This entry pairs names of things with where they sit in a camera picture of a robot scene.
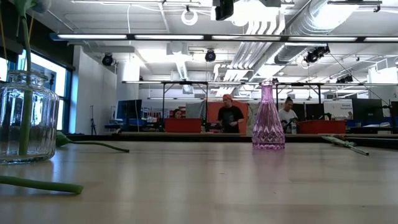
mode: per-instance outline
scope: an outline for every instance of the whiteboard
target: whiteboard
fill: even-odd
[[[348,112],[353,112],[352,101],[326,101],[323,103],[325,113],[331,113],[337,118],[347,118]]]

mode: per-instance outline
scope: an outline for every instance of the tripod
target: tripod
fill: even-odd
[[[95,135],[97,135],[97,131],[95,129],[95,123],[94,123],[94,105],[91,105],[90,108],[91,108],[91,135],[93,135],[93,133],[95,133]]]

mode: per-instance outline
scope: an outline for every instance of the person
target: person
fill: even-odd
[[[182,116],[182,111],[180,109],[175,109],[173,112],[173,118],[180,119]]]
[[[218,122],[223,128],[224,133],[239,133],[239,123],[243,122],[242,111],[232,105],[232,96],[223,96],[224,106],[218,111]]]
[[[286,133],[292,132],[291,126],[287,127],[287,124],[290,121],[292,121],[294,123],[297,122],[297,115],[292,110],[292,108],[293,108],[293,100],[290,97],[287,97],[284,107],[279,110],[279,120],[285,121],[285,122],[282,122],[282,126],[283,126],[284,130],[286,130],[285,131]]]

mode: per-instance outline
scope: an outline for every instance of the woman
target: woman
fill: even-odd
[[[182,111],[180,109],[175,109],[173,112],[173,118],[180,119],[182,116]]]
[[[284,127],[284,130],[286,130],[286,133],[291,133],[292,128],[289,125],[287,127],[287,124],[289,124],[290,121],[295,122],[297,121],[297,115],[296,113],[292,110],[293,108],[293,100],[288,97],[285,101],[285,105],[282,109],[279,110],[279,120],[283,121],[282,126]]]

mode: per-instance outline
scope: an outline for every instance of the black t-shirt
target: black t-shirt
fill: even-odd
[[[239,126],[231,126],[230,123],[243,119],[242,111],[237,106],[222,107],[218,111],[218,121],[222,121],[224,133],[239,133]]]

